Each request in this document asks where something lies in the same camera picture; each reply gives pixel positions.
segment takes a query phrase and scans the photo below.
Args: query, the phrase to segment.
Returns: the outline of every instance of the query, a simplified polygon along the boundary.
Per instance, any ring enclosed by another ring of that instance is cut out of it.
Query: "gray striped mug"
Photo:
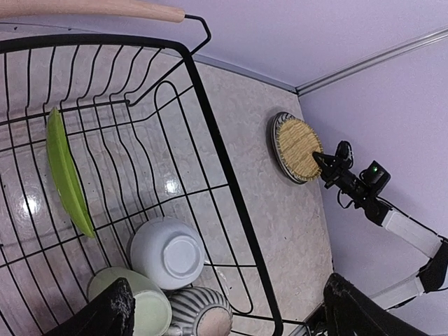
[[[169,296],[173,319],[166,336],[228,336],[232,329],[232,309],[217,291],[192,287]]]

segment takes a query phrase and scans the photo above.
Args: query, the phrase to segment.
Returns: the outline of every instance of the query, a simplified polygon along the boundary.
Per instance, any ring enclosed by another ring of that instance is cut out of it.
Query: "purple wall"
[[[334,153],[351,142],[353,171],[376,160],[392,175],[381,194],[448,235],[448,41],[364,70],[300,98],[305,120]],[[336,190],[323,190],[335,266],[366,293],[417,271],[427,260],[370,223],[343,210]],[[425,295],[395,313],[431,334],[448,332],[448,291]]]
[[[207,19],[213,40],[201,53],[291,85],[324,76],[362,57],[447,24],[445,0],[154,0]],[[104,17],[28,17],[21,22],[72,26],[193,44],[194,25]]]

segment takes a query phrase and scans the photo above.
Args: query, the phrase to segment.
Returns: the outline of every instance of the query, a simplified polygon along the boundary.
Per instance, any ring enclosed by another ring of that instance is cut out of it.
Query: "round woven mat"
[[[287,119],[277,133],[277,146],[286,167],[303,181],[317,179],[321,169],[313,152],[322,153],[322,144],[314,130],[299,119]]]

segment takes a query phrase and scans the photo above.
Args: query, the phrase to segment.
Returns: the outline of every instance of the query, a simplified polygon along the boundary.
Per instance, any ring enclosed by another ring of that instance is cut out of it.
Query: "white cup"
[[[204,244],[189,225],[160,217],[144,223],[130,248],[132,268],[164,290],[191,284],[204,267]]]
[[[135,299],[134,336],[163,335],[172,319],[171,306],[165,294],[141,274],[121,267],[103,269],[89,284],[89,300],[93,300],[118,278],[126,278]]]

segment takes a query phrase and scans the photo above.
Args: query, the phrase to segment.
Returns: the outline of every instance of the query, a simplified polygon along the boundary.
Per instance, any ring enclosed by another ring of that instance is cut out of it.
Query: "black wire dish rack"
[[[305,326],[282,321],[192,58],[211,34],[201,17],[185,18],[206,32],[192,51],[173,41],[105,34],[0,42],[0,335],[40,335],[75,314],[88,302],[96,272],[130,267],[130,238],[156,216],[197,228],[207,262],[194,285],[228,298],[233,335]],[[71,223],[51,179],[46,122],[54,106],[96,239]],[[268,315],[256,314],[255,295],[264,297]]]

